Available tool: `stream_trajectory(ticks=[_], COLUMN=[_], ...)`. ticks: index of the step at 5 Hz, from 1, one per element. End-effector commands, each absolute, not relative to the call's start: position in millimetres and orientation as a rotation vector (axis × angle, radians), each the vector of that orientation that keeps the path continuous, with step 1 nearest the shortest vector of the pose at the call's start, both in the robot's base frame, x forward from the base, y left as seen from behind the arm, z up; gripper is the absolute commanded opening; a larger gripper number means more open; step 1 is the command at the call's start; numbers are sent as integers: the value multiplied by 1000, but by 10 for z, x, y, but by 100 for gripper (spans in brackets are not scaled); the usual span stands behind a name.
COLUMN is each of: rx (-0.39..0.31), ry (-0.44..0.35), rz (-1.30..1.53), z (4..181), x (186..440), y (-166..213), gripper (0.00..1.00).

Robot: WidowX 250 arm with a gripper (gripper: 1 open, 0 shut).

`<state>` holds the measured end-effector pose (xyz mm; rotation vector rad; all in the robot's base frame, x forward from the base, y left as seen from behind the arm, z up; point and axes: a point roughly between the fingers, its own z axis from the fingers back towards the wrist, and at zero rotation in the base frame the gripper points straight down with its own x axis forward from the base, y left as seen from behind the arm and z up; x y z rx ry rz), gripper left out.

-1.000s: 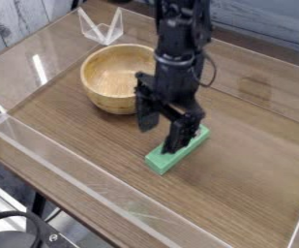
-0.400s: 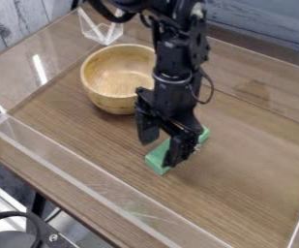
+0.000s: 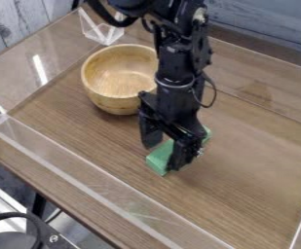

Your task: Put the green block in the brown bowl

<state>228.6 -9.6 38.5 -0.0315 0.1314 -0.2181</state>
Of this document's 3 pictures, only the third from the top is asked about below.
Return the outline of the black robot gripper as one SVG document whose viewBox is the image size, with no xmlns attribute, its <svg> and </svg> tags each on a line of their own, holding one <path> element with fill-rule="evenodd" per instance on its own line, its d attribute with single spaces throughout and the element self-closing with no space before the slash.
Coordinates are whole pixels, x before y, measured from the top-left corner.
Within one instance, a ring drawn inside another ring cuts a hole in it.
<svg viewBox="0 0 301 249">
<path fill-rule="evenodd" d="M 168 134 L 175 140 L 168 170 L 180 171 L 199 156 L 205 140 L 205 130 L 197 118 L 201 109 L 205 80 L 195 79 L 187 85 L 175 86 L 159 82 L 156 92 L 139 94 L 139 123 L 141 142 L 155 148 Z"/>
</svg>

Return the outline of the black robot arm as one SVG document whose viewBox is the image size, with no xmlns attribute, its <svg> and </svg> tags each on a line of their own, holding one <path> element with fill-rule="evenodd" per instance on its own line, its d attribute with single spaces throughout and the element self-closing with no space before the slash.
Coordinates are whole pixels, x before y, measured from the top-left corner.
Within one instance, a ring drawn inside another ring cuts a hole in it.
<svg viewBox="0 0 301 249">
<path fill-rule="evenodd" d="M 125 28 L 141 22 L 155 37 L 159 69 L 157 91 L 139 94 L 141 141 L 153 151 L 147 162 L 164 172 L 179 171 L 203 155 L 209 128 L 199 112 L 205 87 L 215 81 L 205 73 L 212 64 L 209 14 L 205 0 L 88 0 L 108 24 Z"/>
</svg>

